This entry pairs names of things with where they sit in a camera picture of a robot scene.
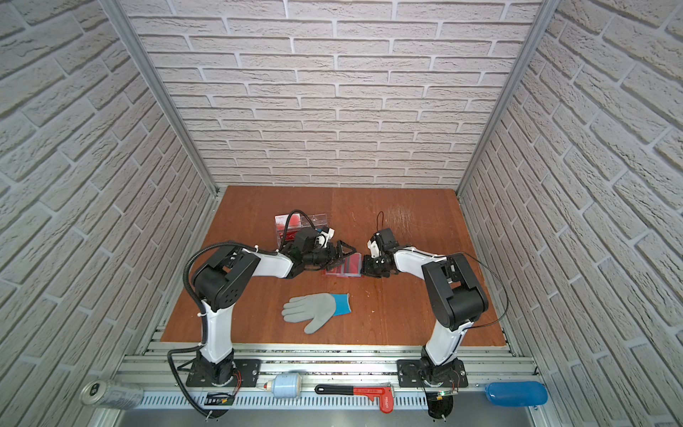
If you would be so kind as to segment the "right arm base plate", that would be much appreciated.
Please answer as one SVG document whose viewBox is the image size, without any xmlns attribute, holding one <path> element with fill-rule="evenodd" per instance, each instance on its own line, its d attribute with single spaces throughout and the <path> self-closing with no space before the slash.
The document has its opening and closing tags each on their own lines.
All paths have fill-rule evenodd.
<svg viewBox="0 0 683 427">
<path fill-rule="evenodd" d="M 469 386 L 464 363 L 457 358 L 442 366 L 432 365 L 427 358 L 399 359 L 397 371 L 398 383 L 404 388 L 448 387 L 460 389 Z"/>
</svg>

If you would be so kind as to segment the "red leather card holder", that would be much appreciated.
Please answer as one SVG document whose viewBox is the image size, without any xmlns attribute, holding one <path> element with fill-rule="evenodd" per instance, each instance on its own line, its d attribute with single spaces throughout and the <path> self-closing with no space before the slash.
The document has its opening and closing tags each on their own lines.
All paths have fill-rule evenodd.
<svg viewBox="0 0 683 427">
<path fill-rule="evenodd" d="M 337 277 L 343 279 L 359 278 L 362 276 L 362 255 L 352 254 L 346 257 L 343 262 L 332 270 L 326 270 L 327 277 Z"/>
</svg>

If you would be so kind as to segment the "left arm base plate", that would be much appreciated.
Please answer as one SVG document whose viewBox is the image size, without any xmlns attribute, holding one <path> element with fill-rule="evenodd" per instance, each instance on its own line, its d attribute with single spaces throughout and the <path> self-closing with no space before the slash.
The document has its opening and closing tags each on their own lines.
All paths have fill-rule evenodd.
<svg viewBox="0 0 683 427">
<path fill-rule="evenodd" d="M 212 363 L 203 357 L 192 362 L 185 385 L 188 387 L 255 387 L 261 370 L 260 359 L 225 359 Z"/>
</svg>

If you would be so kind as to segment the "clear acrylic card organizer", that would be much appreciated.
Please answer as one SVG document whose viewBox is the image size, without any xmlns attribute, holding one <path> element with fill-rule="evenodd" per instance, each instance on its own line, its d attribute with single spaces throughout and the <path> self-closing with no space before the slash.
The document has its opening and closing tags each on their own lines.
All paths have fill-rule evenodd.
<svg viewBox="0 0 683 427">
<path fill-rule="evenodd" d="M 301 217 L 301 226 L 299 228 L 291 231 L 287 230 L 287 232 L 276 230 L 277 247 L 280 247 L 283 240 L 285 242 L 293 241 L 295 239 L 295 235 L 300 230 L 311 227 L 311 223 L 308 220 L 306 220 L 301 213 L 299 213 L 299 215 Z M 328 215 L 326 213 L 317 213 L 316 215 L 310 215 L 309 218 L 312 220 L 313 226 L 316 230 L 319 230 L 322 227 L 327 227 L 328 225 Z"/>
</svg>

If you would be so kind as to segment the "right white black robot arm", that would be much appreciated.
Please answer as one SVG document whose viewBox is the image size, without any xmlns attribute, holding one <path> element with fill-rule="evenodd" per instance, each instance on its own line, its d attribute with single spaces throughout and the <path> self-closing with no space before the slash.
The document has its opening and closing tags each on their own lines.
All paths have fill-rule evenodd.
<svg viewBox="0 0 683 427">
<path fill-rule="evenodd" d="M 414 363 L 421 380 L 441 384 L 453 373 L 464 375 L 457 352 L 467 332 L 497 325 L 507 314 L 503 312 L 489 323 L 477 323 L 488 311 L 489 300 L 470 265 L 476 258 L 466 252 L 431 254 L 402 246 L 389 228 L 378 229 L 367 247 L 370 253 L 363 257 L 362 275 L 387 279 L 407 273 L 424 282 L 436 323 L 421 358 Z"/>
</svg>

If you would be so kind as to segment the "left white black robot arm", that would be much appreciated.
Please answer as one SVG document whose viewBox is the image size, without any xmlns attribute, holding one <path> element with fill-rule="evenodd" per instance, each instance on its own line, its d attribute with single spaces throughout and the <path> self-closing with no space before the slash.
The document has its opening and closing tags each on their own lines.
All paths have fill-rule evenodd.
<svg viewBox="0 0 683 427">
<path fill-rule="evenodd" d="M 200 343 L 187 350 L 196 354 L 192 372 L 218 385 L 236 375 L 232 312 L 253 277 L 294 279 L 308 270 L 333 270 L 357 253 L 334 241 L 332 228 L 295 209 L 286 217 L 275 251 L 226 241 L 193 254 L 183 272 L 183 287 L 197 304 L 202 330 Z"/>
</svg>

